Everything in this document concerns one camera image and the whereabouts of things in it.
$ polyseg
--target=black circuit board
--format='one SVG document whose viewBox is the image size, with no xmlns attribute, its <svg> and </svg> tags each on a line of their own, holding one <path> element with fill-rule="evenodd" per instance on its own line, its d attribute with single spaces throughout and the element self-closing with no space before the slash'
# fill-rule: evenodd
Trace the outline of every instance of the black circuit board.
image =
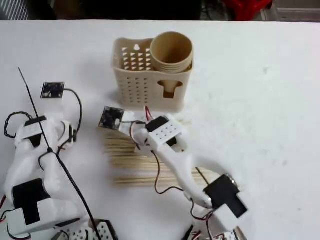
<svg viewBox="0 0 320 240">
<path fill-rule="evenodd" d="M 118 130 L 124 113 L 124 109 L 109 106 L 104 107 L 99 127 L 105 129 Z"/>
<path fill-rule="evenodd" d="M 64 82 L 45 82 L 42 87 L 42 99 L 61 99 L 64 94 Z"/>
</svg>

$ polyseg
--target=black antenna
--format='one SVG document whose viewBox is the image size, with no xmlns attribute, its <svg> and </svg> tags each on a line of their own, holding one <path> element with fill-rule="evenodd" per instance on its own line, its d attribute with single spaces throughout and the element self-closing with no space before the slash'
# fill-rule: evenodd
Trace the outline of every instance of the black antenna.
<svg viewBox="0 0 320 240">
<path fill-rule="evenodd" d="M 25 86 L 26 86 L 26 89 L 27 89 L 27 91 L 28 91 L 28 94 L 29 94 L 29 97 L 30 97 L 30 100 L 31 100 L 31 103 L 32 103 L 32 106 L 33 106 L 33 109 L 34 109 L 34 112 L 35 112 L 35 115 L 36 115 L 36 120 L 37 120 L 37 122 L 40 124 L 40 128 L 41 128 L 43 137 L 44 137 L 45 142 L 46 142 L 46 144 L 47 144 L 47 146 L 48 146 L 47 152 L 48 152 L 48 153 L 53 153 L 53 154 L 56 156 L 56 159 L 58 160 L 59 164 L 61 165 L 61 167 L 63 168 L 65 174 L 67 175 L 67 177 L 69 178 L 71 184 L 73 185 L 74 189 L 76 190 L 76 192 L 78 193 L 79 197 L 81 198 L 81 200 L 82 200 L 82 202 L 83 202 L 83 205 L 84 205 L 86 211 L 87 211 L 88 214 L 89 214 L 91 223 L 92 223 L 92 225 L 93 225 L 93 229 L 94 229 L 94 231 L 95 231 L 95 233 L 96 233 L 96 236 L 97 236 L 98 240 L 102 240 L 102 239 L 101 239 L 101 236 L 100 236 L 100 234 L 99 234 L 98 228 L 97 228 L 97 224 L 96 224 L 95 219 L 94 219 L 94 217 L 93 217 L 93 215 L 92 215 L 92 213 L 91 213 L 91 211 L 90 211 L 90 208 L 89 208 L 89 206 L 88 206 L 88 204 L 87 204 L 87 201 L 86 201 L 84 195 L 83 195 L 82 192 L 80 191 L 78 185 L 76 184 L 75 180 L 74 180 L 73 177 L 71 176 L 71 174 L 70 174 L 70 172 L 68 171 L 66 165 L 65 165 L 64 162 L 61 160 L 61 158 L 60 158 L 60 156 L 59 156 L 59 154 L 58 154 L 61 149 L 59 148 L 58 153 L 55 153 L 55 152 L 53 151 L 53 149 L 50 147 L 49 143 L 48 143 L 48 140 L 47 140 L 47 137 L 46 137 L 44 128 L 42 127 L 41 121 L 39 120 L 39 115 L 38 115 L 38 112 L 37 112 L 37 109 L 36 109 L 34 100 L 32 99 L 32 96 L 31 96 L 31 93 L 30 93 L 30 89 L 29 89 L 29 87 L 28 87 L 28 84 L 27 84 L 27 82 L 26 82 L 26 80 L 25 80 L 24 75 L 23 75 L 22 72 L 21 72 L 20 67 L 18 67 L 18 69 L 19 69 L 19 72 L 20 72 L 20 74 L 21 74 L 21 77 L 22 77 L 22 79 L 23 79 L 23 81 L 24 81 L 24 84 L 25 84 Z"/>
<path fill-rule="evenodd" d="M 19 69 L 19 72 L 20 72 L 20 74 L 21 74 L 21 77 L 22 77 L 22 79 L 23 79 L 23 81 L 24 81 L 24 84 L 25 84 L 25 86 L 26 86 L 26 90 L 28 91 L 28 94 L 29 94 L 29 97 L 30 97 L 30 100 L 31 100 L 31 103 L 32 103 L 32 106 L 33 106 L 33 110 L 34 110 L 35 115 L 36 115 L 36 120 L 37 120 L 37 122 L 40 124 L 40 128 L 41 128 L 41 131 L 42 131 L 44 140 L 45 140 L 45 142 L 46 142 L 46 145 L 48 146 L 48 149 L 51 149 L 51 147 L 50 147 L 50 145 L 49 145 L 49 143 L 48 143 L 48 140 L 47 140 L 47 137 L 46 137 L 44 128 L 42 127 L 41 121 L 39 121 L 38 111 L 37 111 L 37 109 L 36 109 L 34 100 L 32 99 L 32 96 L 31 96 L 31 93 L 30 93 L 30 89 L 29 89 L 29 87 L 28 87 L 28 84 L 27 84 L 27 82 L 26 82 L 26 80 L 25 80 L 24 75 L 22 74 L 22 71 L 21 71 L 20 67 L 18 67 L 18 69 Z"/>
</svg>

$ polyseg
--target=floor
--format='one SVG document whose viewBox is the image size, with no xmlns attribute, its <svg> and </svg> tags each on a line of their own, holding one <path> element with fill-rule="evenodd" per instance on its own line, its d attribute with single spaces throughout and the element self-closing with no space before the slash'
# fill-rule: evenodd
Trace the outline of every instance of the floor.
<svg viewBox="0 0 320 240">
<path fill-rule="evenodd" d="M 204 0 L 201 20 L 232 21 L 234 13 L 222 0 Z M 271 9 L 261 10 L 254 21 L 320 23 L 320 0 L 275 0 Z"/>
</svg>

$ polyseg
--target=basket hole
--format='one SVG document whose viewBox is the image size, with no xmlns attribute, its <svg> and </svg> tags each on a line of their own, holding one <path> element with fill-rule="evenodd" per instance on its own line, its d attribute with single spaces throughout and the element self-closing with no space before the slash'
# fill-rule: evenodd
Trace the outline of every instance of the basket hole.
<svg viewBox="0 0 320 240">
<path fill-rule="evenodd" d="M 138 44 L 134 45 L 134 50 L 139 51 L 140 50 L 140 46 Z"/>
<path fill-rule="evenodd" d="M 163 87 L 163 98 L 173 99 L 176 89 L 183 85 L 182 82 L 176 80 L 161 80 L 158 84 Z"/>
</svg>

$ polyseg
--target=black wire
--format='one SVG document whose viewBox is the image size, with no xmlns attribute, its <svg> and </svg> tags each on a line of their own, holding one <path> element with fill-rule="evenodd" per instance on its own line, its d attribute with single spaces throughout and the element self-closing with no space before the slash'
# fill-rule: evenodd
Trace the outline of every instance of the black wire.
<svg viewBox="0 0 320 240">
<path fill-rule="evenodd" d="M 78 99 L 78 102 L 79 102 L 79 105 L 80 105 L 80 117 L 79 117 L 79 123 L 78 123 L 78 127 L 76 129 L 76 133 L 78 134 L 79 130 L 80 130 L 80 127 L 81 127 L 81 123 L 82 123 L 82 116 L 83 116 L 83 107 L 82 107 L 82 102 L 80 100 L 80 97 L 79 95 L 72 89 L 69 89 L 69 88 L 65 88 L 64 91 L 69 91 L 69 92 L 72 92 L 76 98 Z"/>
<path fill-rule="evenodd" d="M 47 154 L 49 154 L 49 152 L 47 151 L 47 152 L 45 152 L 44 154 L 42 154 L 39 158 L 38 158 L 38 164 L 39 164 L 39 166 L 40 166 L 40 168 L 44 171 L 44 168 L 41 166 L 41 162 L 40 162 L 40 160 L 41 160 L 41 158 L 42 157 L 44 157 L 45 155 L 47 155 Z"/>
<path fill-rule="evenodd" d="M 6 225 L 6 231 L 8 232 L 9 237 L 10 237 L 11 239 L 13 239 L 13 240 L 29 240 L 29 239 L 31 239 L 30 233 L 28 233 L 29 236 L 26 236 L 26 237 L 15 237 L 15 236 L 11 235 L 11 233 L 9 232 L 9 226 L 8 226 L 8 224 Z"/>
<path fill-rule="evenodd" d="M 11 118 L 12 116 L 18 115 L 18 114 L 26 115 L 27 118 L 29 118 L 29 120 L 33 118 L 29 113 L 27 113 L 27 112 L 25 112 L 25 111 L 15 111 L 15 112 L 11 113 L 11 114 L 7 117 L 7 119 L 5 120 L 5 122 L 4 122 L 4 130 L 3 130 L 4 135 L 5 135 L 6 137 L 8 137 L 8 138 L 11 138 L 11 139 L 15 139 L 15 138 L 16 138 L 16 135 L 17 135 L 17 134 L 15 133 L 14 136 L 8 134 L 7 128 L 8 128 L 8 124 L 9 124 L 10 118 Z"/>
<path fill-rule="evenodd" d="M 209 238 L 210 238 L 210 240 L 213 240 L 213 238 L 212 238 L 212 236 L 211 236 L 211 232 L 210 232 L 210 230 L 209 230 L 209 219 L 207 219 L 207 220 L 205 221 L 205 224 L 206 224 L 206 229 L 208 230 Z"/>
<path fill-rule="evenodd" d="M 198 217 L 198 216 L 195 216 L 194 215 L 194 208 L 195 208 L 195 202 L 194 202 L 194 200 L 191 198 L 190 199 L 191 200 L 191 202 L 192 202 L 192 207 L 191 207 L 191 210 L 190 210 L 190 214 L 191 214 L 191 216 L 194 218 L 194 219 L 196 219 L 196 220 L 199 220 L 199 221 L 206 221 L 206 219 L 205 218 L 203 218 L 203 217 Z"/>
<path fill-rule="evenodd" d="M 2 215 L 1 215 L 1 217 L 0 217 L 0 221 L 2 221 L 2 220 L 4 219 L 4 216 L 5 216 L 6 213 L 9 213 L 9 212 L 12 212 L 12 211 L 14 211 L 14 209 L 13 209 L 13 210 L 6 210 L 6 211 L 4 211 L 4 212 L 2 213 Z"/>
<path fill-rule="evenodd" d="M 101 237 L 100 237 L 100 234 L 99 234 L 99 231 L 98 231 L 98 228 L 97 228 L 95 219 L 94 219 L 94 217 L 93 217 L 93 215 L 92 215 L 92 213 L 91 213 L 91 211 L 90 211 L 90 208 L 89 208 L 89 206 L 88 206 L 88 204 L 87 204 L 87 202 L 86 202 L 85 197 L 83 196 L 83 194 L 82 194 L 82 192 L 80 191 L 78 185 L 76 184 L 76 182 L 75 182 L 74 179 L 72 178 L 72 176 L 71 176 L 70 172 L 68 171 L 66 165 L 62 162 L 61 158 L 59 157 L 59 153 L 60 153 L 62 147 L 63 147 L 64 144 L 66 144 L 68 141 L 64 142 L 64 143 L 59 147 L 57 153 L 53 152 L 53 149 L 50 147 L 50 145 L 49 145 L 49 143 L 48 143 L 48 140 L 47 140 L 45 131 L 44 131 L 43 127 L 42 127 L 42 124 L 41 124 L 41 122 L 39 121 L 39 115 L 38 115 L 38 112 L 37 112 L 35 103 L 34 103 L 34 101 L 33 101 L 33 98 L 32 98 L 32 96 L 31 96 L 31 93 L 30 93 L 28 84 L 27 84 L 27 82 L 26 82 L 26 80 L 25 80 L 25 78 L 24 78 L 24 76 L 23 76 L 20 68 L 18 68 L 18 69 L 19 69 L 19 71 L 20 71 L 20 74 L 21 74 L 22 79 L 23 79 L 23 81 L 24 81 L 24 83 L 25 83 L 26 89 L 27 89 L 27 91 L 28 91 L 28 94 L 29 94 L 29 97 L 30 97 L 30 100 L 31 100 L 31 103 L 32 103 L 32 106 L 33 106 L 33 109 L 34 109 L 34 112 L 35 112 L 36 117 L 37 117 L 37 122 L 40 124 L 43 137 L 44 137 L 45 142 L 46 142 L 46 144 L 47 144 L 47 146 L 48 146 L 47 152 L 48 152 L 48 153 L 54 153 L 54 154 L 55 154 L 56 159 L 58 160 L 59 164 L 61 165 L 61 167 L 63 168 L 65 174 L 67 175 L 67 177 L 69 178 L 71 184 L 73 185 L 74 189 L 76 190 L 76 192 L 78 193 L 79 197 L 81 198 L 81 200 L 82 200 L 82 202 L 83 202 L 83 204 L 84 204 L 84 207 L 85 207 L 86 211 L 87 211 L 88 214 L 89 214 L 89 217 L 90 217 L 90 220 L 91 220 L 91 222 L 92 222 L 94 231 L 96 231 L 96 235 L 97 235 L 97 237 L 98 237 L 98 240 L 102 240 Z"/>
<path fill-rule="evenodd" d="M 158 173 L 156 175 L 156 179 L 155 179 L 155 182 L 154 182 L 154 189 L 156 191 L 157 194 L 165 194 L 166 192 L 168 192 L 169 190 L 171 189 L 177 189 L 181 192 L 183 192 L 184 190 L 179 188 L 179 187 L 176 187 L 176 186 L 171 186 L 171 187 L 168 187 L 166 190 L 162 191 L 162 192 L 159 192 L 158 189 L 157 189 L 157 185 L 158 185 L 158 180 L 159 180 L 159 176 L 160 176 L 160 171 L 161 171 L 161 168 L 160 168 L 160 162 L 159 162 L 159 159 L 157 157 L 157 155 L 155 154 L 155 152 L 152 150 L 151 153 L 154 155 L 155 159 L 156 159 L 156 162 L 158 164 Z"/>
<path fill-rule="evenodd" d="M 37 119 L 38 123 L 40 124 L 40 128 L 41 128 L 41 131 L 42 131 L 42 133 L 43 133 L 43 137 L 44 137 L 44 140 L 45 140 L 45 142 L 46 142 L 46 145 L 48 146 L 48 149 L 51 149 L 51 150 L 52 150 L 52 148 L 51 148 L 50 145 L 49 145 L 48 139 L 47 139 L 47 137 L 46 137 L 46 135 L 45 135 L 45 131 L 44 131 L 44 128 L 42 127 L 41 121 L 39 121 L 39 115 L 38 115 L 38 112 L 37 112 L 37 109 L 36 109 L 34 100 L 32 99 L 32 96 L 31 96 L 31 93 L 30 93 L 30 89 L 29 89 L 29 87 L 28 87 L 28 84 L 27 84 L 27 82 L 26 82 L 26 80 L 25 80 L 24 75 L 23 75 L 22 72 L 21 72 L 20 67 L 18 67 L 18 69 L 19 69 L 19 72 L 20 72 L 20 74 L 21 74 L 21 77 L 22 77 L 22 79 L 23 79 L 23 81 L 24 81 L 24 84 L 25 84 L 25 86 L 26 86 L 26 90 L 28 91 L 28 94 L 29 94 L 29 97 L 30 97 L 30 100 L 31 100 L 31 104 L 32 104 L 33 109 L 34 109 L 34 112 L 35 112 L 35 115 L 36 115 L 36 119 Z"/>
<path fill-rule="evenodd" d="M 63 231 L 63 230 L 61 230 L 61 233 L 63 233 L 64 235 L 66 235 L 66 239 L 67 240 L 69 240 L 70 238 L 69 238 L 69 234 L 68 233 L 66 233 L 65 231 Z"/>
<path fill-rule="evenodd" d="M 195 169 L 198 171 L 198 173 L 201 175 L 201 177 L 203 178 L 203 180 L 206 182 L 206 184 L 210 184 L 208 182 L 208 180 L 206 179 L 205 175 L 202 173 L 202 171 L 198 168 L 198 167 L 195 167 Z"/>
</svg>

